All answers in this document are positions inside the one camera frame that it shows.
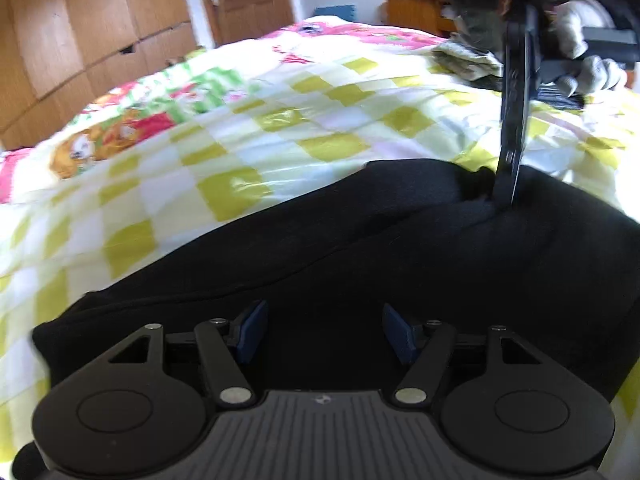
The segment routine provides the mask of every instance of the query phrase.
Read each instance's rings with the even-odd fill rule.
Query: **white glove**
[[[615,28],[613,18],[597,0],[570,0],[556,9],[554,23],[560,50],[569,59],[576,59],[587,52],[583,27]],[[602,60],[589,56],[576,77],[566,75],[556,81],[560,91],[567,97],[578,92],[591,94],[599,90],[618,89],[626,84],[626,72],[612,59]]]

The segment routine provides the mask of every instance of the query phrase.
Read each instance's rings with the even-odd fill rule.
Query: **yellow and white checkered fabric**
[[[371,160],[497,164],[500,95],[462,86],[424,51],[283,65],[259,82],[256,95],[159,134],[24,208],[0,246],[0,462],[31,440],[30,416],[47,389],[31,329],[85,292]],[[524,164],[640,219],[640,101],[629,92],[617,99],[581,114],[535,105]],[[611,470],[628,465],[620,461],[632,460],[629,449],[640,456],[639,392],[640,366],[616,399],[623,429],[607,457]]]

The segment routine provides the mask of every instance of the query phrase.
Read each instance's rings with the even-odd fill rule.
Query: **bedspread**
[[[47,389],[30,330],[86,291],[371,160],[437,158],[472,171],[497,165],[500,94],[464,86],[419,42],[396,48],[402,41],[390,40],[389,49],[296,30],[263,42],[279,57],[250,78],[251,95],[13,212],[15,227],[0,235],[0,462],[31,440],[30,415]],[[640,220],[639,128],[640,100],[628,91],[593,96],[576,113],[536,103],[523,164]],[[616,480],[640,478],[639,392],[637,365],[613,403],[618,428],[603,469]]]

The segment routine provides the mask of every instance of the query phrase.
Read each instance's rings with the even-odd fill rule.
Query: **bed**
[[[34,326],[212,229],[372,160],[494,168],[501,97],[434,62],[429,34],[318,16],[114,89],[12,169],[0,205],[0,476],[47,371]],[[534,103],[523,163],[640,221],[640,98]],[[640,364],[602,464],[640,479]]]

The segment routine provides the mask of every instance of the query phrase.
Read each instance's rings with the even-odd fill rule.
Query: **wooden table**
[[[386,0],[387,25],[416,28],[446,38],[456,31],[453,20],[442,17],[449,0]]]

